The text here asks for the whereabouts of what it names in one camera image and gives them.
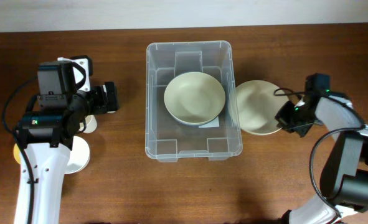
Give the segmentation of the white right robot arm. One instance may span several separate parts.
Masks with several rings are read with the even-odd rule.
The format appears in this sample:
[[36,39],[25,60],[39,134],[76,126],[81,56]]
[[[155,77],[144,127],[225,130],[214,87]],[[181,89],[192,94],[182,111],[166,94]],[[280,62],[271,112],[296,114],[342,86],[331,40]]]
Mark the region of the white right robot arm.
[[[305,136],[312,125],[328,132],[314,144],[309,157],[309,176],[315,196],[302,207],[287,210],[279,223],[340,223],[344,217],[368,211],[368,125],[354,110],[345,93],[330,88],[330,77],[315,73],[306,77],[304,91],[279,88],[274,96],[298,98],[277,112],[279,127]],[[314,157],[319,145],[333,138],[335,145],[321,172],[314,178]]]

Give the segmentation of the cream bowl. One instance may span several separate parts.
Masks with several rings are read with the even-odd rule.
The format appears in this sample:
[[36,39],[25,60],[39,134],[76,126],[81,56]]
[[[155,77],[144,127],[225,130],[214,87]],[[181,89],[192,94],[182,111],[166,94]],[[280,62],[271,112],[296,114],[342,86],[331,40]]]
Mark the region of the cream bowl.
[[175,77],[164,92],[164,104],[169,114],[194,114],[214,118],[225,106],[226,95],[222,84],[202,72],[187,72]]
[[238,119],[243,131],[265,136],[281,130],[275,116],[289,98],[275,96],[277,89],[275,84],[263,80],[247,81],[236,87]]

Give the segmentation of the dark blue bowl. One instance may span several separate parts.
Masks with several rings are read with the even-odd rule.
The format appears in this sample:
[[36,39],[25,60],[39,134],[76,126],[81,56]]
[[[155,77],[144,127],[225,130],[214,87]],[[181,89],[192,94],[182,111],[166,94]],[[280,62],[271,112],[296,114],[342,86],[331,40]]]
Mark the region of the dark blue bowl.
[[185,116],[175,116],[174,114],[170,114],[172,118],[174,118],[177,122],[181,124],[189,125],[189,126],[200,126],[203,124],[207,124],[213,121],[217,116],[214,118],[209,117],[201,117],[194,114],[187,114]]

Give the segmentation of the cream white plastic cup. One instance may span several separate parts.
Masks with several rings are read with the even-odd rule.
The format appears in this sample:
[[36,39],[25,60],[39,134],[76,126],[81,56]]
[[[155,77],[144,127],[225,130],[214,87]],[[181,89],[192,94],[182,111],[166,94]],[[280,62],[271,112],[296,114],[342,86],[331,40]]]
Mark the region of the cream white plastic cup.
[[85,118],[83,122],[80,123],[80,133],[90,134],[94,132],[97,128],[97,121],[94,115],[89,115]]

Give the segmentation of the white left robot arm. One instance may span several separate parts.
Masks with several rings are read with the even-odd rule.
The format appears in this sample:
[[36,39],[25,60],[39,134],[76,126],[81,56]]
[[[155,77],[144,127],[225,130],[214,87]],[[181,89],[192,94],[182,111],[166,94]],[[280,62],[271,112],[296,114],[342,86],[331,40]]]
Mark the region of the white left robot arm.
[[33,95],[11,131],[21,157],[14,223],[58,223],[64,175],[75,135],[88,128],[86,117],[119,108],[113,82],[90,91],[51,95],[53,100],[63,100],[62,107],[41,105],[39,111],[34,111],[35,103],[43,99],[45,95]]

